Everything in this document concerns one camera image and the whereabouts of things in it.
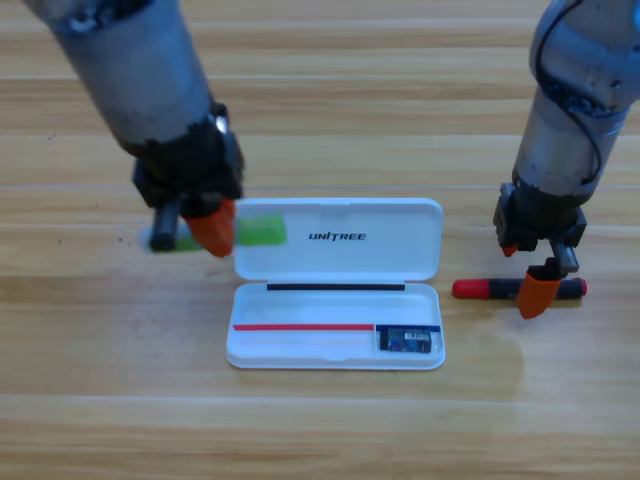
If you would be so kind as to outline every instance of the white plastic case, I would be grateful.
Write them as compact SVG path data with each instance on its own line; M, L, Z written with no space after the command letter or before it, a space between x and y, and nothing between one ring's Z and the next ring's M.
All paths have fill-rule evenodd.
M269 212L283 215L286 244L234 252L236 272L257 283L235 294L227 337L232 365L430 370L444 362L438 294L416 283L438 271L443 223L438 203L423 198L238 203L241 216ZM381 350L380 338L387 334L378 330L391 332L393 326L428 329L430 352Z

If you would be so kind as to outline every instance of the wooden table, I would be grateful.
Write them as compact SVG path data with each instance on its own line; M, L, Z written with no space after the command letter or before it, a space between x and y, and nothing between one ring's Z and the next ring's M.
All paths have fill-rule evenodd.
M145 256L150 212L43 27L0 0L0 478L637 479L639 113L578 249L582 304L523 321L454 279L522 275L491 224L543 0L185 0L247 195L431 197L448 358L429 373L229 366L232 261Z

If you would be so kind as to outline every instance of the red strip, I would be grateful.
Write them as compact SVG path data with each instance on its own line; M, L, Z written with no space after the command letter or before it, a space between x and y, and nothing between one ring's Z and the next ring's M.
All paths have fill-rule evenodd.
M350 332L370 332L375 326L370 323L355 324L300 324L300 323L270 323L270 324L245 324L234 325L233 329L239 332L258 332L258 331L350 331Z

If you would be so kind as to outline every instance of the red marker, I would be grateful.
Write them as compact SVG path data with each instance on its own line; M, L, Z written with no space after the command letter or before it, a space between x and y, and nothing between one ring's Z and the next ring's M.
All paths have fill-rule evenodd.
M524 280L519 278L479 278L456 280L453 296L457 298L515 299ZM581 298L587 294L587 282L582 278L563 280L556 294L557 300Z

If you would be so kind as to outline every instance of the red marker cap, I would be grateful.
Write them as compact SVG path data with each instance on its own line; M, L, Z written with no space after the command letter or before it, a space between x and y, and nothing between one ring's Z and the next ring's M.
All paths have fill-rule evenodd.
M453 282L453 296L457 298L489 298L489 280L471 279Z

